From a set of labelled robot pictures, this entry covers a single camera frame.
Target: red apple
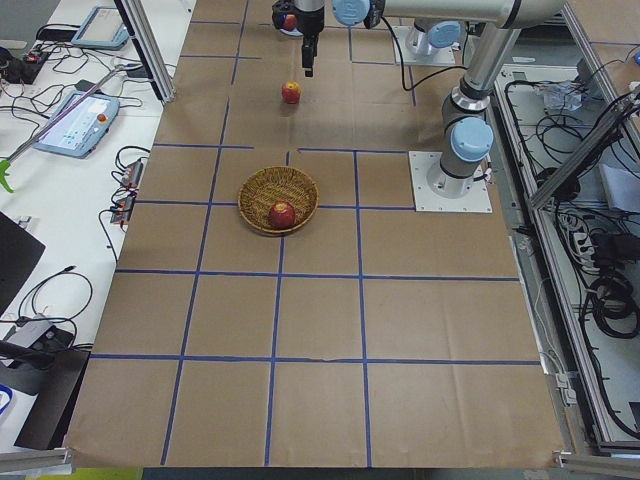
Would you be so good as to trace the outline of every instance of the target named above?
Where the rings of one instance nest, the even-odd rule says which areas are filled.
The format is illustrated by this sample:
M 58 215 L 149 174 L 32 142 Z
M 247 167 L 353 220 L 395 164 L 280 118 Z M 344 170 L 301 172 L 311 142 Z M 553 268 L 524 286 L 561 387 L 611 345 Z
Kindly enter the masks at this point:
M 296 212 L 289 202 L 278 201 L 269 210 L 269 223 L 275 228 L 291 228 L 296 223 Z
M 298 26 L 298 21 L 296 20 L 295 15 L 286 15 L 284 17 L 284 23 L 282 24 L 282 29 L 287 32 L 293 32 Z
M 286 82 L 282 85 L 282 99 L 285 103 L 298 103 L 301 94 L 302 89 L 298 82 Z

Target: wire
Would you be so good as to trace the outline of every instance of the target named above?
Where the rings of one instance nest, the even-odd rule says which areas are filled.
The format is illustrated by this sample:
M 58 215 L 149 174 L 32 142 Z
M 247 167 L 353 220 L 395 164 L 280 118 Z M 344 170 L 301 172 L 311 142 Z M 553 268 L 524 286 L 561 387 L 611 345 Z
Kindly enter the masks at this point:
M 613 63 L 627 63 L 629 61 L 629 57 L 631 57 L 631 54 L 633 52 L 635 52 L 638 48 L 640 48 L 640 44 L 638 45 L 634 45 L 633 48 L 631 50 L 629 50 L 629 52 L 627 53 L 627 55 L 624 57 L 624 59 L 620 59 L 620 58 L 614 58 L 613 60 L 609 60 L 608 62 L 603 63 L 602 65 L 600 65 L 597 69 L 595 69 L 593 71 L 593 73 L 591 75 L 589 75 L 587 77 L 586 80 L 584 80 L 582 83 L 584 83 L 585 85 L 587 85 L 592 79 L 593 77 L 595 77 L 599 72 L 601 72 L 603 69 L 605 69 L 606 67 L 608 67 L 609 65 L 613 64 Z
M 464 43 L 462 44 L 462 65 L 465 65 L 464 56 L 467 53 L 467 42 L 469 41 L 469 35 L 471 35 L 471 23 L 464 22 L 464 31 L 466 35 L 464 37 Z
M 122 159 L 120 158 L 120 154 L 126 150 L 140 150 L 142 152 L 145 153 L 151 153 L 151 150 L 149 150 L 148 148 L 144 148 L 144 147 L 139 147 L 138 145 L 125 145 L 124 147 L 122 147 L 120 150 L 118 150 L 116 152 L 116 167 L 124 170 L 126 167 L 125 165 L 122 163 Z
M 402 49 L 400 48 L 400 41 L 398 40 L 398 37 L 396 36 L 395 32 L 393 31 L 393 27 L 388 22 L 388 20 L 386 18 L 384 18 L 384 17 L 381 17 L 381 20 L 387 26 L 387 29 L 389 29 L 389 33 L 391 33 L 391 37 L 393 38 L 393 41 L 396 44 L 396 48 L 398 49 L 398 54 L 400 55 L 400 72 L 402 73 L 402 89 L 405 92 L 411 92 L 411 91 L 415 90 L 418 87 L 418 85 L 426 82 L 427 80 L 435 77 L 436 75 L 440 75 L 441 73 L 448 72 L 449 70 L 456 70 L 456 69 L 466 70 L 467 69 L 467 67 L 462 66 L 462 65 L 454 65 L 452 67 L 443 68 L 442 70 L 438 70 L 437 72 L 433 72 L 433 73 L 427 75 L 426 77 L 418 80 L 416 83 L 414 83 L 410 87 L 407 87 L 407 80 L 406 80 L 406 76 L 405 76 L 405 73 L 404 73 L 404 70 L 405 70 L 404 56 L 402 55 Z
M 626 150 L 624 150 L 624 147 L 622 147 L 622 144 L 620 143 L 620 140 L 618 140 L 618 145 L 620 145 L 620 148 L 622 148 L 622 150 L 629 155 L 629 152 L 627 152 Z M 622 160 L 620 160 L 620 157 L 618 157 L 618 154 L 616 153 L 615 148 L 613 148 L 613 145 L 611 145 L 611 153 L 613 154 L 613 158 L 616 159 L 616 161 L 622 166 L 622 168 L 624 168 L 627 172 L 629 172 L 631 175 L 633 175 L 634 177 L 636 177 L 638 180 L 640 180 L 640 176 L 638 176 L 638 172 L 634 172 L 633 170 L 631 170 Z
M 620 226 L 621 224 L 621 219 L 619 217 L 614 217 L 602 212 L 597 212 L 593 209 L 579 208 L 575 205 L 573 205 L 573 207 L 577 211 L 583 210 L 594 216 L 597 215 L 598 218 L 602 218 L 614 225 Z M 554 224 L 557 229 L 560 228 L 559 215 L 560 202 L 556 202 Z M 586 224 L 586 220 L 584 217 L 580 217 L 580 219 Z M 586 228 L 587 233 L 594 230 L 588 225 Z M 560 232 L 558 233 L 560 243 L 562 244 L 563 248 L 566 249 L 566 238 Z M 580 324 L 582 337 L 584 339 L 585 346 L 587 348 L 587 352 L 596 375 L 596 381 L 598 384 L 600 396 L 605 405 L 607 413 L 609 414 L 613 422 L 628 435 L 640 439 L 640 432 L 632 429 L 631 427 L 626 425 L 624 421 L 622 421 L 622 419 L 618 416 L 619 412 L 617 412 L 613 408 L 611 401 L 609 400 L 609 396 L 605 386 L 605 378 L 602 373 L 602 366 L 595 354 L 596 348 L 594 348 L 591 344 L 591 340 L 586 328 L 586 322 L 589 321 L 587 316 L 590 315 L 596 322 L 597 327 L 605 335 L 619 339 L 635 338 L 640 333 L 640 309 L 632 298 L 631 294 L 633 288 L 629 281 L 620 272 L 611 269 L 604 271 L 603 269 L 600 269 L 600 275 L 597 276 L 594 281 L 588 283 L 586 282 L 581 269 L 577 267 L 576 263 L 572 260 L 571 255 L 568 255 L 568 258 L 573 267 L 573 272 L 578 282 L 578 294 L 580 297 L 580 311 L 578 314 L 578 322 Z M 587 292 L 586 297 L 583 296 L 583 289 Z M 613 328 L 609 323 L 610 320 L 622 320 L 629 316 L 635 318 L 635 326 L 629 331 L 619 331 Z
M 75 314 L 73 314 L 73 315 L 71 315 L 69 317 L 65 317 L 65 318 L 68 319 L 68 320 L 73 320 L 74 318 L 77 318 L 79 315 L 81 315 L 87 309 L 87 307 L 91 303 L 91 300 L 93 299 L 93 284 L 91 283 L 91 280 L 89 280 L 89 278 L 87 278 L 86 275 L 83 275 L 82 273 L 74 272 L 73 270 L 75 268 L 76 267 L 74 265 L 68 266 L 68 267 L 60 270 L 59 272 L 54 273 L 52 275 L 49 275 L 44 280 L 41 280 L 40 282 L 38 282 L 31 290 L 29 290 L 25 294 L 25 296 L 20 301 L 20 304 L 18 305 L 18 316 L 22 317 L 23 314 L 26 313 L 26 312 L 23 312 L 23 308 L 25 307 L 27 302 L 29 302 L 29 299 L 30 299 L 30 307 L 31 307 L 31 310 L 33 311 L 33 314 L 34 315 L 41 315 L 42 312 L 38 311 L 38 309 L 36 307 L 36 299 L 37 299 L 38 294 L 42 291 L 44 286 L 47 285 L 49 282 L 51 282 L 53 279 L 59 278 L 59 277 L 62 277 L 62 276 L 67 276 L 67 275 L 73 275 L 73 276 L 76 276 L 76 277 L 80 277 L 81 279 L 83 279 L 86 282 L 86 284 L 89 287 L 89 295 L 87 297 L 87 301 L 82 306 L 82 308 L 80 308 L 80 310 L 78 310 Z
M 113 212 L 111 210 L 109 210 L 109 209 L 101 210 L 100 212 L 98 212 L 98 222 L 100 223 L 100 226 L 102 227 L 102 231 L 104 232 L 104 235 L 107 237 L 107 242 L 109 242 L 109 246 L 107 248 L 111 250 L 111 253 L 113 254 L 113 259 L 116 261 L 116 263 L 118 263 L 118 254 L 116 253 L 116 249 L 113 246 L 113 242 L 111 241 L 111 237 L 109 236 L 109 232 L 107 231 L 107 227 L 105 227 L 104 223 L 102 222 L 102 215 L 104 213 L 113 213 Z

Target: wicker basket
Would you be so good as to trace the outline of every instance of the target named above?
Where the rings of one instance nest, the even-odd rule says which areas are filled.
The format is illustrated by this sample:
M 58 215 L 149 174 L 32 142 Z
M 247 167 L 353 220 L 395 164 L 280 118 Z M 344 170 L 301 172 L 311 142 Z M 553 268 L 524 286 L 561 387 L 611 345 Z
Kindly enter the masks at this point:
M 289 202 L 296 212 L 293 227 L 275 229 L 269 210 L 277 201 Z M 306 173 L 292 167 L 268 167 L 254 173 L 238 193 L 240 215 L 266 235 L 284 235 L 302 228 L 318 207 L 318 188 Z

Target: black cable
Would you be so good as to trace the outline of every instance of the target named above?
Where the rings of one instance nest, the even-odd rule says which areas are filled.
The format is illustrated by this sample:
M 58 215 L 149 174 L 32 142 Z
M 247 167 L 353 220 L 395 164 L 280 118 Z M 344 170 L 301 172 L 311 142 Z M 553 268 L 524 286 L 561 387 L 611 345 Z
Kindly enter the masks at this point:
M 437 72 L 433 72 L 429 75 L 427 75 L 426 77 L 418 80 L 416 83 L 414 83 L 413 85 L 411 85 L 410 87 L 407 87 L 407 80 L 406 80 L 406 76 L 404 73 L 404 57 L 402 55 L 402 49 L 400 48 L 400 41 L 398 40 L 398 37 L 396 36 L 395 32 L 393 31 L 393 27 L 391 26 L 391 24 L 387 21 L 386 18 L 381 17 L 382 21 L 384 22 L 384 24 L 387 26 L 387 28 L 389 29 L 389 32 L 391 33 L 391 37 L 393 38 L 393 41 L 396 44 L 396 48 L 398 49 L 398 54 L 400 55 L 400 72 L 402 73 L 402 89 L 405 92 L 411 92 L 413 90 L 415 90 L 418 85 L 422 84 L 423 82 L 426 82 L 427 80 L 429 80 L 430 78 L 435 77 L 436 75 L 440 75 L 441 73 L 444 72 L 448 72 L 449 70 L 466 70 L 467 67 L 465 66 L 461 66 L 461 65 L 454 65 L 452 67 L 447 67 L 447 68 L 443 68 L 442 70 L 438 70 Z
M 582 83 L 587 85 L 592 79 L 593 77 L 595 77 L 599 72 L 601 72 L 603 69 L 605 69 L 606 67 L 608 67 L 609 65 L 613 64 L 613 63 L 627 63 L 627 61 L 629 60 L 629 57 L 631 56 L 631 54 L 636 51 L 638 48 L 640 48 L 640 44 L 639 45 L 634 45 L 634 47 L 629 50 L 629 52 L 627 53 L 627 55 L 624 57 L 624 59 L 621 58 L 614 58 L 613 60 L 609 60 L 608 62 L 603 63 L 602 65 L 600 65 L 597 69 L 595 69 L 593 71 L 593 73 L 591 73 L 591 75 L 589 75 L 587 77 L 586 80 L 584 80 Z
M 631 175 L 633 175 L 634 177 L 636 177 L 638 180 L 640 180 L 640 176 L 638 176 L 638 172 L 634 172 L 633 170 L 631 170 L 629 167 L 627 167 L 627 165 L 620 160 L 620 157 L 618 157 L 618 154 L 616 153 L 615 148 L 613 148 L 613 145 L 611 145 L 611 153 L 613 154 L 613 158 L 616 159 L 616 161 L 622 166 L 622 168 L 624 168 L 627 172 L 629 172 Z
M 598 360 L 598 357 L 595 354 L 595 348 L 591 344 L 591 340 L 589 339 L 589 334 L 587 333 L 587 326 L 586 326 L 586 322 L 587 322 L 586 317 L 588 314 L 587 307 L 588 305 L 587 305 L 587 302 L 585 301 L 584 304 L 582 305 L 580 315 L 578 317 L 578 321 L 580 323 L 580 330 L 582 331 L 582 337 L 587 347 L 587 352 L 589 354 L 591 364 L 596 374 L 596 380 L 598 382 L 598 390 L 600 391 L 600 396 L 604 402 L 607 413 L 609 414 L 613 422 L 627 435 L 630 435 L 633 438 L 637 438 L 640 440 L 640 432 L 638 432 L 637 430 L 633 430 L 626 423 L 622 421 L 622 419 L 618 416 L 618 412 L 616 412 L 616 410 L 611 405 L 611 401 L 609 400 L 609 395 L 604 385 L 602 366 L 600 365 L 600 361 Z
M 111 237 L 109 236 L 109 232 L 107 232 L 107 227 L 104 226 L 104 223 L 102 222 L 102 214 L 104 213 L 113 213 L 111 210 L 107 209 L 107 210 L 101 210 L 100 212 L 98 212 L 98 223 L 100 223 L 100 226 L 102 227 L 102 231 L 104 232 L 104 235 L 107 237 L 107 242 L 109 242 L 109 246 L 107 247 L 108 249 L 111 250 L 111 253 L 113 254 L 113 258 L 116 261 L 116 263 L 118 263 L 118 255 L 116 254 L 116 249 L 113 246 L 113 242 L 111 241 Z
M 24 108 L 24 107 L 18 107 L 18 106 L 10 106 L 10 105 L 2 105 L 0 106 L 0 110 L 20 110 L 21 112 L 29 112 L 29 113 L 33 113 L 34 115 L 38 115 L 39 117 L 45 118 L 47 120 L 49 120 L 49 116 L 45 115 L 44 113 L 38 112 L 37 110 L 31 110 L 30 108 Z
M 121 170 L 124 170 L 126 167 L 125 165 L 122 163 L 122 160 L 120 158 L 120 154 L 126 150 L 140 150 L 142 152 L 145 153 L 151 153 L 151 150 L 149 150 L 148 148 L 144 148 L 144 147 L 139 147 L 137 145 L 125 145 L 124 147 L 122 147 L 120 150 L 117 151 L 116 153 L 116 167 L 120 168 Z
M 504 95 L 505 95 L 505 99 L 507 101 L 507 107 L 509 108 L 509 113 L 511 114 L 511 118 L 513 119 L 513 125 L 516 129 L 516 133 L 518 135 L 518 139 L 520 140 L 520 145 L 522 146 L 522 151 L 524 153 L 525 158 L 527 159 L 527 161 L 529 162 L 529 167 L 531 168 L 533 174 L 535 177 L 538 176 L 538 171 L 536 169 L 536 166 L 538 166 L 541 170 L 544 170 L 544 165 L 542 165 L 531 153 L 531 151 L 529 150 L 528 146 L 527 146 L 527 141 L 529 139 L 524 138 L 524 134 L 522 133 L 522 129 L 520 128 L 520 122 L 518 122 L 518 115 L 516 113 L 516 109 L 515 106 L 513 104 L 513 102 L 511 101 L 511 96 L 510 96 L 510 89 L 511 87 L 515 86 L 515 85 L 527 85 L 530 87 L 536 86 L 538 85 L 537 82 L 528 82 L 525 80 L 514 80 L 512 82 L 507 83 L 504 86 Z
M 23 308 L 24 308 L 25 304 L 29 301 L 29 299 L 30 299 L 30 306 L 31 306 L 31 310 L 33 311 L 33 314 L 34 315 L 41 314 L 38 311 L 38 309 L 36 308 L 36 304 L 35 304 L 38 294 L 41 292 L 41 290 L 44 288 L 44 286 L 47 285 L 50 281 L 52 281 L 55 278 L 58 278 L 58 277 L 61 277 L 61 276 L 65 276 L 65 275 L 73 275 L 73 276 L 76 276 L 76 277 L 80 277 L 89 286 L 89 296 L 87 298 L 86 303 L 82 306 L 82 308 L 80 310 L 78 310 L 78 312 L 76 312 L 75 314 L 73 314 L 73 315 L 71 315 L 69 317 L 65 317 L 65 318 L 67 320 L 73 320 L 74 318 L 77 318 L 79 315 L 81 315 L 87 309 L 87 307 L 91 303 L 91 300 L 93 299 L 93 284 L 91 283 L 91 280 L 89 280 L 89 278 L 86 275 L 83 275 L 82 273 L 74 272 L 73 270 L 75 268 L 76 267 L 74 265 L 70 265 L 70 266 L 60 270 L 59 272 L 56 272 L 56 273 L 54 273 L 52 275 L 49 275 L 44 280 L 41 280 L 40 282 L 38 282 L 20 300 L 20 303 L 18 305 L 18 316 L 19 317 L 23 316 Z
M 467 52 L 467 42 L 469 41 L 469 35 L 471 34 L 471 24 L 469 22 L 464 22 L 464 31 L 466 33 L 464 37 L 464 43 L 462 44 L 462 65 L 464 65 L 464 56 Z
M 559 123 L 556 120 L 556 118 L 561 118 L 564 121 L 564 123 Z M 584 137 L 578 131 L 577 128 L 575 128 L 575 127 L 573 127 L 571 125 L 567 125 L 567 123 L 566 123 L 567 119 L 575 120 L 576 122 L 580 121 L 578 118 L 573 117 L 571 115 L 567 115 L 565 113 L 554 113 L 554 114 L 548 114 L 548 115 L 545 115 L 544 117 L 542 117 L 538 121 L 538 123 L 536 124 L 536 127 L 535 127 L 535 136 L 540 141 L 540 144 L 542 145 L 542 148 L 544 149 L 545 153 L 549 156 L 549 158 L 551 158 L 554 162 L 556 162 L 558 164 L 562 164 L 562 161 L 560 159 L 558 159 L 554 155 L 554 153 L 560 153 L 560 154 L 569 155 L 569 154 L 573 153 L 573 151 L 572 150 L 561 150 L 561 149 L 559 149 L 557 147 L 554 147 L 554 146 L 550 145 L 545 140 L 545 136 L 547 135 L 547 133 L 549 133 L 550 131 L 552 131 L 554 129 L 559 129 L 559 130 L 571 135 L 572 137 L 579 139 L 580 141 L 584 140 Z M 540 128 L 542 127 L 542 124 L 547 120 L 551 121 L 551 125 L 545 125 L 544 126 L 544 130 L 540 131 Z
M 616 271 L 597 278 L 591 285 L 585 300 L 591 306 L 591 314 L 602 333 L 611 338 L 630 340 L 640 333 L 640 309 L 631 297 L 633 287 L 629 281 Z M 635 326 L 628 332 L 616 330 L 610 320 L 623 320 L 630 315 L 635 317 Z

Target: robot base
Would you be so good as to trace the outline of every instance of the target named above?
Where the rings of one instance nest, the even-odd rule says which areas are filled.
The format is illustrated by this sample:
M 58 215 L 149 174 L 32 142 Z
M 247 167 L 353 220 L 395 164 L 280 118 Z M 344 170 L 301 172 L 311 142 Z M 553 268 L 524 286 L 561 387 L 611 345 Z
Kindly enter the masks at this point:
M 424 57 L 416 57 L 412 51 L 410 51 L 406 45 L 405 40 L 412 27 L 393 27 L 393 31 L 398 37 L 400 42 L 400 48 L 402 49 L 402 58 L 405 65 L 427 65 L 432 67 L 448 67 L 456 64 L 456 59 L 453 56 L 453 50 L 451 47 L 443 48 L 435 55 L 429 55 Z M 396 63 L 400 64 L 400 55 L 398 55 L 398 47 L 393 42 L 393 53 L 396 57 Z
M 492 213 L 485 182 L 474 182 L 469 192 L 461 198 L 444 198 L 431 190 L 427 184 L 427 172 L 440 161 L 441 155 L 441 152 L 409 152 L 416 212 Z M 481 175 L 482 167 L 478 167 L 474 176 Z

